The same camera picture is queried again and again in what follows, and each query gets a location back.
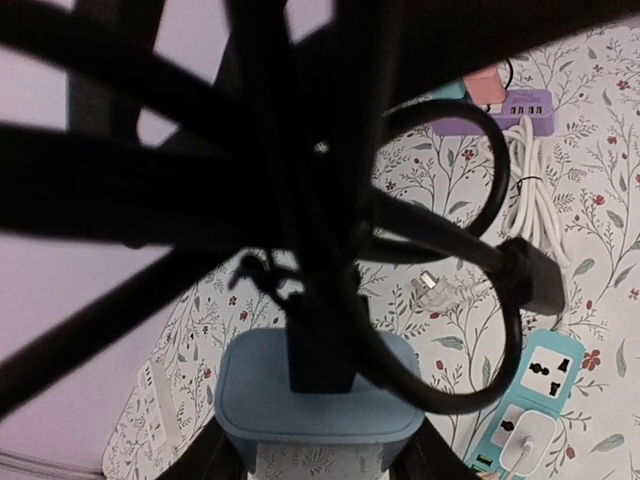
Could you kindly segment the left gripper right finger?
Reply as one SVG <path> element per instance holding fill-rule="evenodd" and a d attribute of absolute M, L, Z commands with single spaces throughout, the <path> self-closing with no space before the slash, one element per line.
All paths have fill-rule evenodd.
<path fill-rule="evenodd" d="M 475 474 L 425 417 L 394 460 L 396 480 L 474 480 Z"/>

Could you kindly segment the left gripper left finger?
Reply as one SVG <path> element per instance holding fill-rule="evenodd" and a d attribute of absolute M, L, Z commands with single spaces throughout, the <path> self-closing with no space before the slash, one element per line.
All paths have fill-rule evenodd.
<path fill-rule="evenodd" d="M 240 480 L 247 478 L 241 456 L 212 417 L 180 458 L 167 469 L 169 480 Z"/>

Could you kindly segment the light blue charger plug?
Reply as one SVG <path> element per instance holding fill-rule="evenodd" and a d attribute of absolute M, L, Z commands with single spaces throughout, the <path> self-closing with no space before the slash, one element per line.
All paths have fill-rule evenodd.
<path fill-rule="evenodd" d="M 229 344 L 214 416 L 255 479 L 379 479 L 424 419 L 362 376 L 348 393 L 292 392 L 282 329 Z"/>

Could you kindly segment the white charger plug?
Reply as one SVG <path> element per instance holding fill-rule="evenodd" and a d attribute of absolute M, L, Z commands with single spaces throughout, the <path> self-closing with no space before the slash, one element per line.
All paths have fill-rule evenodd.
<path fill-rule="evenodd" d="M 525 411 L 515 424 L 499 457 L 506 479 L 526 478 L 541 463 L 556 431 L 556 420 L 535 411 Z"/>

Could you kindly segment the teal blue power strip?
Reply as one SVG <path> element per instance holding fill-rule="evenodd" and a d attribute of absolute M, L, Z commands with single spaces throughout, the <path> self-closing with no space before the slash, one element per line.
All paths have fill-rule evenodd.
<path fill-rule="evenodd" d="M 519 417 L 529 410 L 556 420 L 568 400 L 582 366 L 583 344 L 562 334 L 538 330 L 523 351 L 516 377 L 497 405 L 487 430 L 466 460 L 472 472 L 483 479 L 506 479 L 500 466 L 502 449 Z"/>

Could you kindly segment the purple power strip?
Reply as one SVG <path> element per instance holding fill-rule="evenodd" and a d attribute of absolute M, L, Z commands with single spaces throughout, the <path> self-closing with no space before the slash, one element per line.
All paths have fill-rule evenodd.
<path fill-rule="evenodd" d="M 555 109 L 549 90 L 508 90 L 505 101 L 500 106 L 493 106 L 489 115 L 502 130 L 518 125 L 523 116 L 528 116 L 535 136 L 550 137 L 555 133 Z M 431 123 L 431 128 L 438 136 L 482 135 L 476 124 L 461 118 L 437 120 Z"/>

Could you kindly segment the pink charger plug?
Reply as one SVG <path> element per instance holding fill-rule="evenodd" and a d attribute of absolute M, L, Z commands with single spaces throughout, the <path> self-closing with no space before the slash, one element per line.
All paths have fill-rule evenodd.
<path fill-rule="evenodd" d="M 466 75 L 463 83 L 476 105 L 501 104 L 505 101 L 506 89 L 496 65 Z"/>

